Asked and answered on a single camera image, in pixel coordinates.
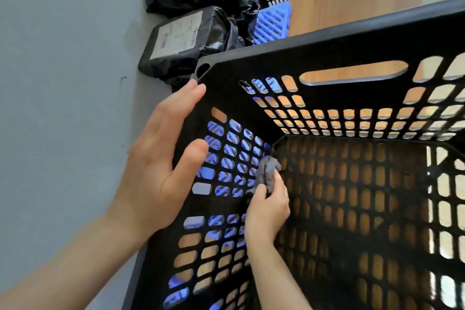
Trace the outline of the person's right hand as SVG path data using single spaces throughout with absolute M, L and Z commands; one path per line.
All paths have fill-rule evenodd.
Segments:
M 273 247 L 277 233 L 290 215 L 287 187 L 279 172 L 274 173 L 274 189 L 267 196 L 269 212 L 250 212 L 247 208 L 245 241 L 248 253 Z

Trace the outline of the person's left hand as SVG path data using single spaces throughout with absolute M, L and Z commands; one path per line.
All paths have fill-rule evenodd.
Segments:
M 129 149 L 107 215 L 127 224 L 150 225 L 153 233 L 174 221 L 189 194 L 171 192 L 175 146 L 185 119 L 205 93 L 205 84 L 190 80 L 156 106 Z

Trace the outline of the grey cleaning cloth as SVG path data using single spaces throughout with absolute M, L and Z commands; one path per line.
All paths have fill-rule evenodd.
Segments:
M 248 192 L 254 194 L 257 186 L 263 184 L 266 186 L 267 194 L 271 194 L 274 189 L 274 173 L 281 171 L 281 164 L 271 155 L 264 156 L 260 162 L 255 175 L 255 182 Z

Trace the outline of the large black plastic crate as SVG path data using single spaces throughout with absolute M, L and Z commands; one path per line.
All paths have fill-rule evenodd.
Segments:
M 203 58 L 186 119 L 209 152 L 138 257 L 124 310 L 259 310 L 244 238 L 260 159 L 276 247 L 314 310 L 465 310 L 465 0 Z

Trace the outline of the person's right forearm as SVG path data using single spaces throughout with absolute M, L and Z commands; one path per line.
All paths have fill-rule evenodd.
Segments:
M 247 243 L 261 310 L 313 310 L 272 243 Z

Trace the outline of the person's left forearm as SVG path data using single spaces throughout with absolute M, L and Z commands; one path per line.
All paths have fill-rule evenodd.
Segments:
M 92 220 L 49 262 L 0 294 L 0 310 L 85 310 L 153 232 L 107 214 Z

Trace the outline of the blue plastic crate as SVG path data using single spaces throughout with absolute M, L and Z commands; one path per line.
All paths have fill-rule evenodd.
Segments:
M 289 1 L 261 9 L 253 33 L 253 45 L 288 37 L 292 7 Z

